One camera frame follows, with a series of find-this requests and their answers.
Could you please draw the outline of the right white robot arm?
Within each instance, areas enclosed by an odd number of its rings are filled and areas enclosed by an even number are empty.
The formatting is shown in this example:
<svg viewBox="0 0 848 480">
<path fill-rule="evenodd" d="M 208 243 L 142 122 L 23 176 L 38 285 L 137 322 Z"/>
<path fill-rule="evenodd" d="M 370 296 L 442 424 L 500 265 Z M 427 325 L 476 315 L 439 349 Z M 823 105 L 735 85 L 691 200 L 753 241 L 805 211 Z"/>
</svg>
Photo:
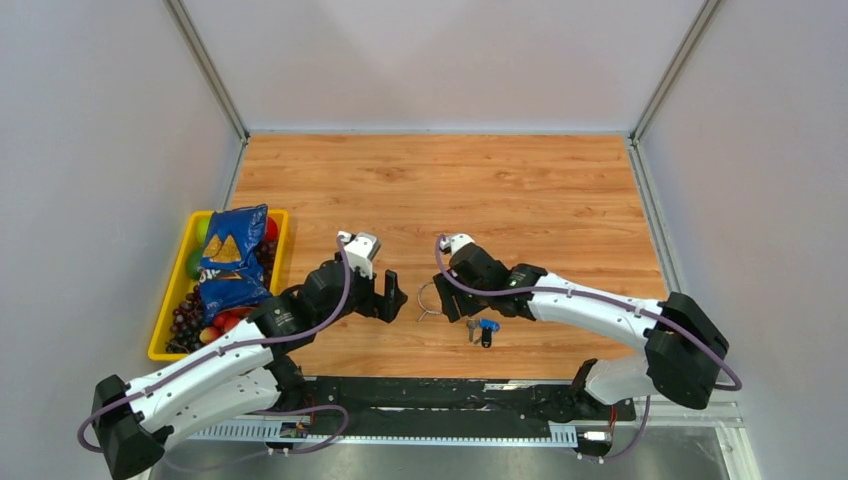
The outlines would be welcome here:
<svg viewBox="0 0 848 480">
<path fill-rule="evenodd" d="M 621 400 L 661 395 L 705 409 L 714 391 L 738 391 L 725 358 L 730 344 L 694 298 L 664 300 L 614 294 L 569 281 L 542 267 L 507 267 L 466 234 L 440 236 L 434 283 L 452 322 L 492 310 L 504 317 L 570 325 L 617 341 L 633 355 L 590 359 L 573 379 L 571 403 L 596 417 Z"/>
</svg>

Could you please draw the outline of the silver wire keyring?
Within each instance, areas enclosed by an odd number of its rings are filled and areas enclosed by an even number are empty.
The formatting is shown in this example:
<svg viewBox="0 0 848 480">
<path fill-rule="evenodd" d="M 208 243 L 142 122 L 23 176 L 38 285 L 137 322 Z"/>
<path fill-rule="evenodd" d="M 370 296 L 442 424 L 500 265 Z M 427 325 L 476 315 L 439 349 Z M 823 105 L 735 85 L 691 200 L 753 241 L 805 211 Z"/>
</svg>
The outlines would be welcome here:
<svg viewBox="0 0 848 480">
<path fill-rule="evenodd" d="M 430 317 L 442 315 L 440 299 L 433 281 L 422 284 L 418 288 L 416 302 L 420 309 L 420 313 L 416 318 L 417 323 L 421 323 Z"/>
</svg>

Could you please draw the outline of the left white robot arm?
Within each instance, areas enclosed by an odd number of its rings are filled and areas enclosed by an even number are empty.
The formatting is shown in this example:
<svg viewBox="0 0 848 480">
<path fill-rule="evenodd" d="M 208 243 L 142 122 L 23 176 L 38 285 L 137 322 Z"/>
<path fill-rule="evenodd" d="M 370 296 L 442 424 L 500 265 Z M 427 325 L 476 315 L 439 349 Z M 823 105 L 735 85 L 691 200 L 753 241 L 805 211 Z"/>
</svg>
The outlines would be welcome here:
<svg viewBox="0 0 848 480">
<path fill-rule="evenodd" d="M 386 271 L 383 292 L 374 283 L 340 258 L 326 261 L 189 356 L 129 381 L 100 380 L 79 443 L 103 456 L 112 478 L 130 479 L 221 421 L 272 407 L 297 412 L 306 388 L 290 352 L 352 313 L 390 323 L 407 302 L 394 271 Z"/>
</svg>

